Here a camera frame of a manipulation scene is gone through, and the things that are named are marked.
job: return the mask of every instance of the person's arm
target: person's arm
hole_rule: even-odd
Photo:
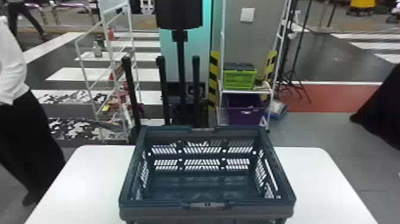
[[[0,23],[0,102],[13,104],[15,94],[25,83],[26,63],[14,35]]]

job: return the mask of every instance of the black speaker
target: black speaker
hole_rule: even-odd
[[[157,26],[167,30],[188,30],[203,26],[202,0],[155,0]]]

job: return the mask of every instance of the dark green plastic basket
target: dark green plastic basket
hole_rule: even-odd
[[[259,126],[143,127],[121,191],[128,223],[284,223],[295,195]]]

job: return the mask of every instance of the person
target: person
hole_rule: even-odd
[[[24,0],[7,0],[8,1],[8,25],[11,32],[17,37],[17,21],[18,15],[22,14],[29,20],[29,22],[36,28],[39,32],[39,36],[43,41],[47,40],[47,34],[43,30],[39,22],[32,16],[28,8],[25,6]]]
[[[28,190],[22,201],[28,206],[40,201],[65,159],[42,106],[25,84],[23,53],[4,23],[0,40],[0,164]]]

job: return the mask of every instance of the basket handle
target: basket handle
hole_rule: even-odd
[[[227,202],[196,202],[196,203],[185,203],[182,202],[182,209],[185,210],[200,210],[200,209],[218,209],[218,210],[229,210],[235,206],[232,201]]]

